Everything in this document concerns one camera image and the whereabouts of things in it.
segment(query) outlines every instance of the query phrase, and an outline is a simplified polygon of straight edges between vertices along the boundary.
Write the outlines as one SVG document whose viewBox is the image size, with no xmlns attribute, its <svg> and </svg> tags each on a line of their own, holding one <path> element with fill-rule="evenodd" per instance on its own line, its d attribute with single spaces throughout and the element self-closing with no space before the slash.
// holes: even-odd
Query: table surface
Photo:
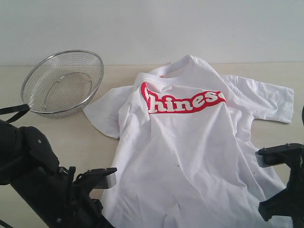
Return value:
<svg viewBox="0 0 304 228">
<path fill-rule="evenodd" d="M 270 147 L 285 143 L 303 143 L 304 128 L 301 119 L 304 105 L 304 63 L 263 64 L 216 64 L 212 65 L 220 74 L 234 74 L 258 81 L 287 86 L 294 89 L 294 116 L 291 124 L 255 120 L 251 140 L 254 145 Z M 137 74 L 148 72 L 159 66 L 106 66 L 101 86 L 92 101 L 109 89 L 132 85 Z M 0 107 L 19 104 L 19 91 L 32 66 L 0 67 Z M 49 139 L 60 160 L 60 165 L 76 166 L 76 174 L 88 169 L 105 168 L 112 164 L 118 141 L 102 135 L 86 119 L 83 112 L 63 119 L 50 119 L 28 113 L 14 123 L 15 126 L 34 126 Z M 283 180 L 288 181 L 289 169 L 285 165 L 275 167 Z M 101 197 L 94 190 L 92 197 Z M 0 219 L 15 228 L 46 228 L 47 226 L 9 186 L 0 186 Z"/>
</svg>

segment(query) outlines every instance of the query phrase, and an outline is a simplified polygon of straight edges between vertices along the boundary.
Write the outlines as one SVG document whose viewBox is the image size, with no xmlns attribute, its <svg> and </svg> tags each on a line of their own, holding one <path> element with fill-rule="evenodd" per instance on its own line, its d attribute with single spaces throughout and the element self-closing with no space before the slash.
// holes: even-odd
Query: black cable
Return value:
<svg viewBox="0 0 304 228">
<path fill-rule="evenodd" d="M 7 224 L 4 221 L 2 221 L 1 219 L 0 219 L 0 226 L 3 226 L 4 228 L 13 228 L 9 224 Z"/>
</svg>

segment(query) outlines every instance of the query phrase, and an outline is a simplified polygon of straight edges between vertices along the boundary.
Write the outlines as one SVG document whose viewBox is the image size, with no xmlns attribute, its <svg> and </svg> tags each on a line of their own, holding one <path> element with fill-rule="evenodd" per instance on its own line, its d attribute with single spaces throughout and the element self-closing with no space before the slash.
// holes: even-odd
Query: mesh strainer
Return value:
<svg viewBox="0 0 304 228">
<path fill-rule="evenodd" d="M 43 116 L 71 116 L 91 101 L 103 76 L 104 65 L 97 54 L 85 50 L 59 52 L 29 73 L 21 88 L 21 101 Z"/>
</svg>

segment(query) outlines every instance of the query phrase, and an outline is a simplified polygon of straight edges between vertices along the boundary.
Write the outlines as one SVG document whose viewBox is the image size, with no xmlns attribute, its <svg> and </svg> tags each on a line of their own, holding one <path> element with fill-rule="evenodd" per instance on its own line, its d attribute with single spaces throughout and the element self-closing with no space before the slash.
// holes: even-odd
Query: white wall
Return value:
<svg viewBox="0 0 304 228">
<path fill-rule="evenodd" d="M 304 61 L 304 0 L 0 0 L 0 65 L 88 49 L 105 64 Z"/>
</svg>

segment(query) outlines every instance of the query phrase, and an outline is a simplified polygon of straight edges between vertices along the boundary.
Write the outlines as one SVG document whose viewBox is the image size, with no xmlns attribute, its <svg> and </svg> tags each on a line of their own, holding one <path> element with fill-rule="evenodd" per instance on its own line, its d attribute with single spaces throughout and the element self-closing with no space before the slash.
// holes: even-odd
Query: red logo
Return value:
<svg viewBox="0 0 304 228">
<path fill-rule="evenodd" d="M 154 113 L 194 113 L 206 107 L 226 102 L 221 91 L 205 91 L 194 95 L 192 98 L 176 99 L 174 96 L 165 95 L 161 98 L 147 88 L 146 82 L 142 84 L 142 95 L 147 102 L 148 112 Z"/>
</svg>

